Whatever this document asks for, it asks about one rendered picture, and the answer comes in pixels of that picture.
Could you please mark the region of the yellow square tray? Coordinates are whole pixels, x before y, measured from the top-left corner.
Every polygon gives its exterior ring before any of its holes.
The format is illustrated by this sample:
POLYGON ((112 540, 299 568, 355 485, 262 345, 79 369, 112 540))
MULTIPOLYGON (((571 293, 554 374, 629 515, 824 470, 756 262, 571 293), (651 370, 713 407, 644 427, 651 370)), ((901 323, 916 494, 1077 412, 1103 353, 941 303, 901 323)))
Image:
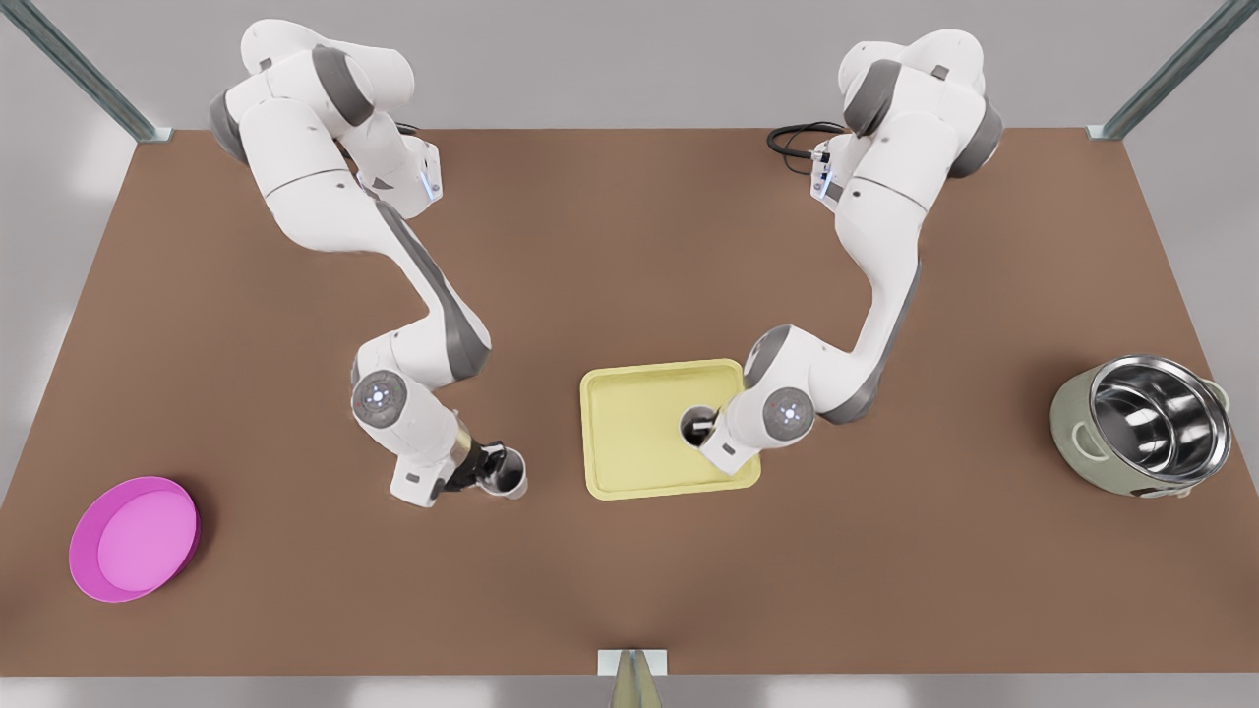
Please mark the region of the yellow square tray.
POLYGON ((737 360, 687 360, 593 369, 580 378, 585 489, 599 501, 633 501, 752 488, 760 460, 728 476, 684 440, 692 408, 715 408, 743 388, 737 360))

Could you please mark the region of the silver frame post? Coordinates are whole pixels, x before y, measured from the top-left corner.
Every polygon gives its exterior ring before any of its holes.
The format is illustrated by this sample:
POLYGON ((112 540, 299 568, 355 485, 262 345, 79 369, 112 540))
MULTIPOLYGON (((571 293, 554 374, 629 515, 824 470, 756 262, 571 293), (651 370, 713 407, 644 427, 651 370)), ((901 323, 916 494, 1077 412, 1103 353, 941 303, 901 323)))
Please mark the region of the silver frame post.
POLYGON ((1123 141, 1173 89, 1259 13, 1259 0, 1225 0, 1105 122, 1088 125, 1092 141, 1123 141))
POLYGON ((667 674, 665 649, 601 649, 598 677, 612 677, 611 708, 663 708, 656 678, 667 674))
POLYGON ((76 82, 136 144, 167 144, 172 139, 172 128, 155 126, 31 0, 0 0, 0 14, 13 21, 37 49, 69 81, 76 82))

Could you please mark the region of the pink round bowl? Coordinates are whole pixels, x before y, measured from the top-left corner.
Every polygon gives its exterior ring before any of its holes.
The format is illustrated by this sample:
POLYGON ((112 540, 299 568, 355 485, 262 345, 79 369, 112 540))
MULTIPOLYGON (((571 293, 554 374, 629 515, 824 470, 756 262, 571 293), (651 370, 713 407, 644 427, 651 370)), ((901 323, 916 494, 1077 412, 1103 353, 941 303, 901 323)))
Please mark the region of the pink round bowl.
POLYGON ((166 585, 201 543, 201 511, 167 477, 122 481, 83 511, 68 567, 78 590, 98 602, 130 602, 166 585))

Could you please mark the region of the green pot with steel interior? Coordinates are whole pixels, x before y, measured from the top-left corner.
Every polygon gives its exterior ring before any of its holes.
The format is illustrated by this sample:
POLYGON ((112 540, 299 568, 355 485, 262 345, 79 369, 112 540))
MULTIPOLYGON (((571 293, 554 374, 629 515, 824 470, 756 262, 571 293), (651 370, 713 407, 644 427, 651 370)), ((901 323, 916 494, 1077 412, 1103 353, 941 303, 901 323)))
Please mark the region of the green pot with steel interior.
POLYGON ((1228 392, 1165 357, 1119 357, 1074 375, 1049 421, 1066 466, 1122 498, 1187 498, 1233 452, 1228 392))

